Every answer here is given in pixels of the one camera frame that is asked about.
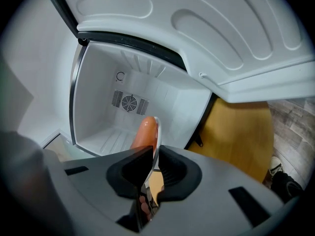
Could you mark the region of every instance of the orange sausage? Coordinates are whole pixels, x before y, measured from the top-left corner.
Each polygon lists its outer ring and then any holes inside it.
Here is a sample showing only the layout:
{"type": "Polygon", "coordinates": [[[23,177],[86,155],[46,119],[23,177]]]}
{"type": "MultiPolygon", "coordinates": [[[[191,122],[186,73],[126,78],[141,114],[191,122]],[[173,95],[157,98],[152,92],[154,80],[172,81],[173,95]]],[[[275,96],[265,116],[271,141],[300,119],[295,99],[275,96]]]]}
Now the orange sausage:
{"type": "Polygon", "coordinates": [[[158,125],[153,116],[145,117],[138,129],[136,137],[130,148],[140,146],[153,146],[153,151],[156,151],[158,141],[158,125]]]}

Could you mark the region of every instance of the person's foot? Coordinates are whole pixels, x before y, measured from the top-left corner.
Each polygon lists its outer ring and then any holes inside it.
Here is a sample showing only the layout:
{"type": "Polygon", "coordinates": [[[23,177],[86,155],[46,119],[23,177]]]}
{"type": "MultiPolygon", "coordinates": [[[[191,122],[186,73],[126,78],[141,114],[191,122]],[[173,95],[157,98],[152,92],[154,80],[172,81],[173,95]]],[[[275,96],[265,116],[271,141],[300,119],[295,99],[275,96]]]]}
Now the person's foot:
{"type": "Polygon", "coordinates": [[[268,169],[271,178],[277,173],[277,172],[284,172],[283,166],[282,166],[282,162],[280,161],[279,158],[277,158],[276,156],[271,157],[271,162],[270,162],[270,166],[268,169]]]}

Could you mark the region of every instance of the wooden floor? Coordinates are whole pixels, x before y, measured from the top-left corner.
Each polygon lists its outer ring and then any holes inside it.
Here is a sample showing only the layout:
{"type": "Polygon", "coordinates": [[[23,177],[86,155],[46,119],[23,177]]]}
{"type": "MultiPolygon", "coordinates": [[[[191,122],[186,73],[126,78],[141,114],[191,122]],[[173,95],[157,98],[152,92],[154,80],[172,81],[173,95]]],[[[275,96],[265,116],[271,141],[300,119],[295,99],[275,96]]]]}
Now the wooden floor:
{"type": "Polygon", "coordinates": [[[269,101],[274,155],[303,188],[315,165],[315,98],[269,101]]]}

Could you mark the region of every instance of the wooden table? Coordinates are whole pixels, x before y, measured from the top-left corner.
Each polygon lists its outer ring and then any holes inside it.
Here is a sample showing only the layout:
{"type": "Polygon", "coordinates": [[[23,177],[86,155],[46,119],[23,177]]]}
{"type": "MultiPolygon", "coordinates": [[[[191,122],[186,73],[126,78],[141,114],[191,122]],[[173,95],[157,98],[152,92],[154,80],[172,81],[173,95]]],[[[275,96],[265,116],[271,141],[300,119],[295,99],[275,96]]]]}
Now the wooden table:
{"type": "MultiPolygon", "coordinates": [[[[217,99],[200,130],[203,147],[193,142],[190,151],[221,159],[259,182],[269,168],[273,154],[273,125],[267,102],[231,104],[217,99]]],[[[163,185],[162,174],[149,179],[152,196],[163,185]]]]}

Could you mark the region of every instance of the fan vent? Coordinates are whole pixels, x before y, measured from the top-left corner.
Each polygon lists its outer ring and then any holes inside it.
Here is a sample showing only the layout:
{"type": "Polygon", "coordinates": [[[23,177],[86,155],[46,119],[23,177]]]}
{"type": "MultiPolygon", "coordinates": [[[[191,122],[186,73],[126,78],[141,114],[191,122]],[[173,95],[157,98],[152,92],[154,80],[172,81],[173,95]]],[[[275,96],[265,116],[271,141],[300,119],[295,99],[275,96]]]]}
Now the fan vent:
{"type": "Polygon", "coordinates": [[[139,103],[139,107],[137,109],[137,114],[144,115],[146,113],[149,102],[147,100],[141,99],[139,103]]]}
{"type": "Polygon", "coordinates": [[[132,95],[126,96],[125,98],[123,98],[122,106],[125,110],[129,112],[136,109],[137,101],[135,98],[132,97],[132,95]]]}
{"type": "Polygon", "coordinates": [[[112,105],[114,105],[115,107],[119,107],[120,106],[120,102],[122,101],[122,97],[123,97],[123,92],[115,91],[114,92],[114,97],[113,97],[113,100],[112,100],[112,105]]]}

